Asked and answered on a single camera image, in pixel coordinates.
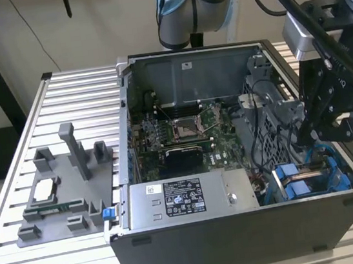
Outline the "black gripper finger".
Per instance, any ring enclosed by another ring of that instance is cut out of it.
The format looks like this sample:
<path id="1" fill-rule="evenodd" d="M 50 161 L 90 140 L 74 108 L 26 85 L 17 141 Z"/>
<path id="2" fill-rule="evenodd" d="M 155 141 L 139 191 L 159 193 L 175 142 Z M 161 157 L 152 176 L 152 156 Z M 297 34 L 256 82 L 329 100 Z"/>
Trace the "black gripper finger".
<path id="1" fill-rule="evenodd" d="M 321 126 L 321 137 L 323 141 L 351 142 L 353 141 L 353 112 L 344 117 L 338 123 Z"/>
<path id="2" fill-rule="evenodd" d="M 303 121 L 297 131 L 297 144 L 311 146 L 317 138 L 329 141 L 330 118 L 328 116 L 328 102 L 325 95 L 303 97 Z"/>

